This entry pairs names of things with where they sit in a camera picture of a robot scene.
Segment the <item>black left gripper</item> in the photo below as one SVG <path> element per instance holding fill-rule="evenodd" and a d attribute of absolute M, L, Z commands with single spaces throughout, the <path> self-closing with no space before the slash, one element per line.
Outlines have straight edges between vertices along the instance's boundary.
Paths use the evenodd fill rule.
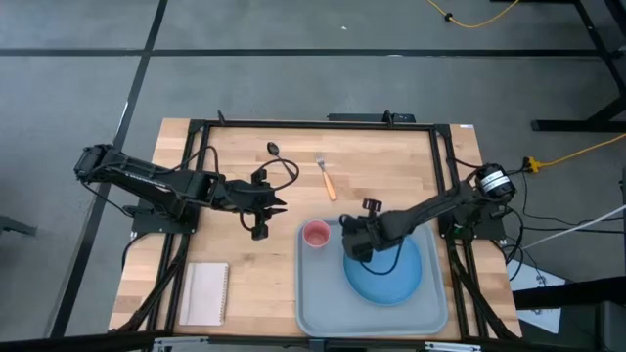
<path fill-rule="evenodd" d="M 219 211 L 245 213 L 272 218 L 286 212 L 274 205 L 286 205 L 277 198 L 267 182 L 249 183 L 244 180 L 216 181 L 214 183 L 214 209 Z"/>

